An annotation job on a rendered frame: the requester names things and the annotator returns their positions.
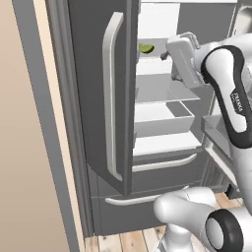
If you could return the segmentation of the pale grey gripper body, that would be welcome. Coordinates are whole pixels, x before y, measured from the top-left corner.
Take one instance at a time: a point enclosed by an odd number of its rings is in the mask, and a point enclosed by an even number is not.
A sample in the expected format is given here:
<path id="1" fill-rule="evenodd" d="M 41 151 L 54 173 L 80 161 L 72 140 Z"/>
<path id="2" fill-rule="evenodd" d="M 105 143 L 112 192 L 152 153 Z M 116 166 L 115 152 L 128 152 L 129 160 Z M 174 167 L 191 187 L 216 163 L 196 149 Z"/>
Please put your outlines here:
<path id="1" fill-rule="evenodd" d="M 170 37 L 165 46 L 173 62 L 172 74 L 178 74 L 188 89 L 202 87 L 205 82 L 201 63 L 210 52 L 210 47 L 200 45 L 196 35 L 191 32 Z"/>

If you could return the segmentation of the glass fridge shelf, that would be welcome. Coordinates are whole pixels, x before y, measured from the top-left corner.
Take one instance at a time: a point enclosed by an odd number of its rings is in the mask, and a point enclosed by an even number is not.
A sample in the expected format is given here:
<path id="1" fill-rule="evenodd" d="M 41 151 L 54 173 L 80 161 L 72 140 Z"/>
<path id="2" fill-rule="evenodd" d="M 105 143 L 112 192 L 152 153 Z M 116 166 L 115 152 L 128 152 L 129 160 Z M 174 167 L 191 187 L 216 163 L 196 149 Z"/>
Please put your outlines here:
<path id="1" fill-rule="evenodd" d="M 198 97 L 183 83 L 172 81 L 169 74 L 136 77 L 136 101 L 138 103 L 194 99 L 198 99 Z"/>

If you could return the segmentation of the green lemon wedge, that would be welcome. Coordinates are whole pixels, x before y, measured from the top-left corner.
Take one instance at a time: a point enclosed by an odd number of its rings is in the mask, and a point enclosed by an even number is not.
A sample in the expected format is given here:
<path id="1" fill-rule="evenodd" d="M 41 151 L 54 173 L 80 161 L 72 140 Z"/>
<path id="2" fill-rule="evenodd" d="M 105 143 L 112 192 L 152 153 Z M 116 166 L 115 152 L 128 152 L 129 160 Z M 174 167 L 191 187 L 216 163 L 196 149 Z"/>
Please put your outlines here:
<path id="1" fill-rule="evenodd" d="M 155 49 L 155 46 L 153 44 L 139 44 L 139 50 L 144 54 L 149 54 Z"/>

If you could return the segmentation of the white fridge crisper bin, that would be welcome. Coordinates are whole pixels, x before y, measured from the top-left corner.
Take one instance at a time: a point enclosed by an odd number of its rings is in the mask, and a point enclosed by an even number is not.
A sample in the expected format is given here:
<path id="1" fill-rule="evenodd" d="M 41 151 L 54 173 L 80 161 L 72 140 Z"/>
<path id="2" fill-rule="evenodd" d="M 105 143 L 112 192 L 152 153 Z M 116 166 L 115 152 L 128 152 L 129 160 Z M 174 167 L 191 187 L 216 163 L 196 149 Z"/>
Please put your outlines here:
<path id="1" fill-rule="evenodd" d="M 187 133 L 195 116 L 181 101 L 135 105 L 134 132 L 138 137 Z"/>

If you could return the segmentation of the dark grey fridge door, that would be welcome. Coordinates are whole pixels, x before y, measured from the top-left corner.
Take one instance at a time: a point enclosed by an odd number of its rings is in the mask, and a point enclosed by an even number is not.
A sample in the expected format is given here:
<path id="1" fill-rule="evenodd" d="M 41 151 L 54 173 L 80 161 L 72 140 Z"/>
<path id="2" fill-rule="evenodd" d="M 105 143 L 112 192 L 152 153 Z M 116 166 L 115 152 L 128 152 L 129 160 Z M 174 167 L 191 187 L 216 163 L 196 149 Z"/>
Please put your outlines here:
<path id="1" fill-rule="evenodd" d="M 69 0 L 79 105 L 89 167 L 122 195 L 131 193 L 139 0 Z M 124 15 L 115 43 L 115 132 L 119 181 L 107 169 L 102 42 L 114 12 Z"/>

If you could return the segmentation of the grey fridge housing panel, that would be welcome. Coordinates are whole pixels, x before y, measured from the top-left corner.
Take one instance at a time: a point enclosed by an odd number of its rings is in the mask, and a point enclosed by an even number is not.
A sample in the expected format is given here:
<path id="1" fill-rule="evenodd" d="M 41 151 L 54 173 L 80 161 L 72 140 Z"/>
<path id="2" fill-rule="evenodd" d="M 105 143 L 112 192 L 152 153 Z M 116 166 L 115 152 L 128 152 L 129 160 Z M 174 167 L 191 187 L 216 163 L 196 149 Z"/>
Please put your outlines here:
<path id="1" fill-rule="evenodd" d="M 85 238 L 44 0 L 13 0 L 39 123 L 70 252 Z"/>

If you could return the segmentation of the dark grey fridge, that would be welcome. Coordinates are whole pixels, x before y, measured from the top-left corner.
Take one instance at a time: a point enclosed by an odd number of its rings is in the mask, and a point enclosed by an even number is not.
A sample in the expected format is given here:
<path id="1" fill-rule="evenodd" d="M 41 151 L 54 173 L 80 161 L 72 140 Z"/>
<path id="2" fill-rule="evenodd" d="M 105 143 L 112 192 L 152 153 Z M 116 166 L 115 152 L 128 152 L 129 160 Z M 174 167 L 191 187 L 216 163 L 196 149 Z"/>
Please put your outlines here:
<path id="1" fill-rule="evenodd" d="M 85 235 L 191 187 L 252 211 L 252 0 L 46 0 Z"/>

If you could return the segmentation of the dark grey freezer drawer front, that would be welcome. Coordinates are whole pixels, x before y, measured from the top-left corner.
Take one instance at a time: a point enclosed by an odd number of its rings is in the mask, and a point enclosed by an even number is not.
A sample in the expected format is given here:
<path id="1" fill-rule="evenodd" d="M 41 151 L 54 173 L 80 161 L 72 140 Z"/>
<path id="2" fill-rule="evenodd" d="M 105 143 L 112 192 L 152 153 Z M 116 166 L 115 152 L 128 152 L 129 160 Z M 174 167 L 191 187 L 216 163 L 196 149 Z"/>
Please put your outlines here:
<path id="1" fill-rule="evenodd" d="M 190 187 L 208 186 L 215 192 L 224 192 L 224 187 L 226 186 L 226 183 L 224 179 L 220 182 L 202 182 L 200 180 L 198 182 L 191 183 L 188 185 Z M 186 185 L 168 187 L 140 193 L 132 192 L 129 196 L 122 196 L 105 180 L 97 176 L 91 183 L 94 234 L 110 235 L 161 225 L 161 222 L 158 221 L 155 217 L 152 202 L 131 206 L 114 206 L 107 204 L 104 201 L 105 198 L 127 200 L 137 197 L 146 197 L 172 192 L 175 190 L 180 190 L 185 186 Z"/>
<path id="2" fill-rule="evenodd" d="M 177 156 L 168 161 L 167 167 L 134 172 L 132 192 L 147 192 L 198 182 L 202 179 L 207 158 L 205 152 Z"/>

